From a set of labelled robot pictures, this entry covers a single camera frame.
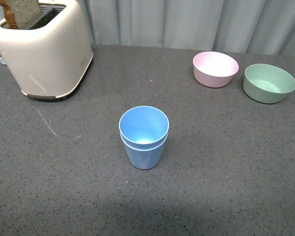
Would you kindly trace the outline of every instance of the plastic cup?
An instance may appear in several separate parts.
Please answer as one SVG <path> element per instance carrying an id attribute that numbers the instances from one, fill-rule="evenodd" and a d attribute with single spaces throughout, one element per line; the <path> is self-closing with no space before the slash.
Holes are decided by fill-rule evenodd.
<path id="1" fill-rule="evenodd" d="M 150 106 L 134 107 L 120 118 L 119 130 L 133 166 L 148 170 L 158 163 L 169 130 L 168 118 L 161 110 Z"/>

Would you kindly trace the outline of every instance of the green bowl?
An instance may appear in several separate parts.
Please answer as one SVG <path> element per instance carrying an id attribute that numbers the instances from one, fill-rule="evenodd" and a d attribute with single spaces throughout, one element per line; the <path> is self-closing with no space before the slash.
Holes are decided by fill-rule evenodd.
<path id="1" fill-rule="evenodd" d="M 253 64 L 245 70 L 243 89 L 252 99 L 272 104 L 294 91 L 295 79 L 279 67 Z"/>

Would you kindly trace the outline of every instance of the pink bowl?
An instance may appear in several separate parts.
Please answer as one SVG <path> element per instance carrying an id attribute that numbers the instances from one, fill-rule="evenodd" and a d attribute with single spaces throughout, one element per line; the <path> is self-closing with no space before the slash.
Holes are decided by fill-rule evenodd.
<path id="1" fill-rule="evenodd" d="M 211 88 L 227 85 L 238 69 L 238 63 L 223 53 L 203 52 L 193 58 L 193 72 L 196 80 Z"/>

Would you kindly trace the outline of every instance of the bowl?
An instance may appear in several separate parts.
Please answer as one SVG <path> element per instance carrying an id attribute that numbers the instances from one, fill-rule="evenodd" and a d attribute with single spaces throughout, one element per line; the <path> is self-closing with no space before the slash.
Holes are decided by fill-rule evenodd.
<path id="1" fill-rule="evenodd" d="M 243 89 L 250 98 L 258 102 L 273 104 L 294 91 L 295 79 L 279 67 L 253 64 L 245 70 Z"/>
<path id="2" fill-rule="evenodd" d="M 210 88 L 227 85 L 238 69 L 238 63 L 223 53 L 203 52 L 193 58 L 193 73 L 196 80 Z"/>

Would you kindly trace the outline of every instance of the bowl rim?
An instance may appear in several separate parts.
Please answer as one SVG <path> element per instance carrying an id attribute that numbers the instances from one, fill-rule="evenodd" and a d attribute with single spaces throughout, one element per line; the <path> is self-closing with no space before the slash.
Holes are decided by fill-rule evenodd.
<path id="1" fill-rule="evenodd" d="M 273 91 L 269 91 L 267 89 L 263 89 L 257 85 L 255 85 L 247 76 L 247 70 L 250 69 L 251 67 L 254 67 L 254 66 L 257 66 L 257 65 L 262 65 L 262 66 L 268 66 L 268 67 L 272 67 L 272 68 L 276 68 L 280 71 L 282 71 L 283 73 L 287 74 L 290 78 L 291 78 L 291 81 L 294 82 L 294 87 L 293 89 L 287 91 L 287 92 L 273 92 Z M 286 70 L 278 67 L 278 66 L 275 66 L 275 65 L 270 65 L 270 64 L 265 64 L 265 63 L 256 63 L 256 64 L 252 64 L 252 65 L 249 65 L 246 69 L 245 69 L 245 79 L 248 80 L 253 86 L 255 86 L 256 88 L 262 90 L 262 91 L 266 91 L 266 92 L 269 92 L 269 93 L 274 93 L 274 94 L 286 94 L 286 93 L 290 93 L 290 92 L 293 92 L 295 90 L 295 78 L 289 73 L 287 72 Z"/>
<path id="2" fill-rule="evenodd" d="M 203 54 L 216 54 L 216 55 L 223 55 L 225 58 L 228 58 L 232 61 L 232 63 L 234 63 L 234 65 L 236 66 L 236 70 L 234 73 L 232 74 L 229 74 L 229 75 L 226 75 L 226 76 L 216 76 L 216 75 L 213 75 L 213 74 L 207 74 L 205 72 L 203 72 L 202 70 L 200 70 L 196 65 L 195 65 L 195 58 L 198 57 L 199 55 L 203 55 Z M 231 56 L 225 54 L 225 53 L 220 53 L 220 52 L 215 52 L 215 51 L 204 51 L 204 52 L 200 52 L 198 54 L 196 54 L 193 59 L 192 59 L 192 63 L 193 63 L 193 66 L 198 70 L 200 71 L 201 73 L 204 73 L 206 75 L 209 75 L 209 76 L 214 76 L 216 78 L 226 78 L 226 77 L 230 77 L 230 76 L 234 76 L 238 71 L 239 71 L 239 64 L 238 62 L 232 58 Z"/>

